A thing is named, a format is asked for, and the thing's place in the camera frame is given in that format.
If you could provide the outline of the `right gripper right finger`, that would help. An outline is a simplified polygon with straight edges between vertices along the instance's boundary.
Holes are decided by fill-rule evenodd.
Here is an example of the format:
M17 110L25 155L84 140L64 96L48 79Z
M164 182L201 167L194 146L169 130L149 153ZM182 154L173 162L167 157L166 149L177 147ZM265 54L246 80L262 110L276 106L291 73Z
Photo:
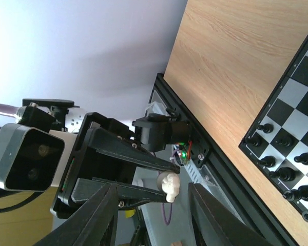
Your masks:
M196 245L271 245L201 184L188 184L188 200Z

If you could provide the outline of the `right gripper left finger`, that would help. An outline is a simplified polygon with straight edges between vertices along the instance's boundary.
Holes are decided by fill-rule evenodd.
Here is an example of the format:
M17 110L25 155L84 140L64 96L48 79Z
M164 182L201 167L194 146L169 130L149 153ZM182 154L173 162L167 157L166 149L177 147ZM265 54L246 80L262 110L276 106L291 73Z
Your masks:
M106 184L35 245L115 245L117 221L117 185Z

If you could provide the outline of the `white knight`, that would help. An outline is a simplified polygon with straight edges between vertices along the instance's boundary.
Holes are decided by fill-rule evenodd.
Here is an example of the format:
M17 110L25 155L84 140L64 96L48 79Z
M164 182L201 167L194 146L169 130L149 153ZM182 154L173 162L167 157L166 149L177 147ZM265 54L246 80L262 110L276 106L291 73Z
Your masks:
M162 172L157 178L159 190L166 194L166 201L173 203L180 192L180 179L174 172Z

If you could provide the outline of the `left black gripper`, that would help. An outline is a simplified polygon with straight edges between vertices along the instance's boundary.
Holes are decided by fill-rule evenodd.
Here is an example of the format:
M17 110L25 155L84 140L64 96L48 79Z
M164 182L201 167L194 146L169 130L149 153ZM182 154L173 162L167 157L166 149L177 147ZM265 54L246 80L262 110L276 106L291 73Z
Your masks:
M96 112L87 113L50 212L59 219L67 219L81 206L78 203L84 203L107 184L117 185L118 198L125 203L167 202L164 192L131 185L136 166L176 174L180 167L155 157L130 140L132 136L133 132L120 121Z

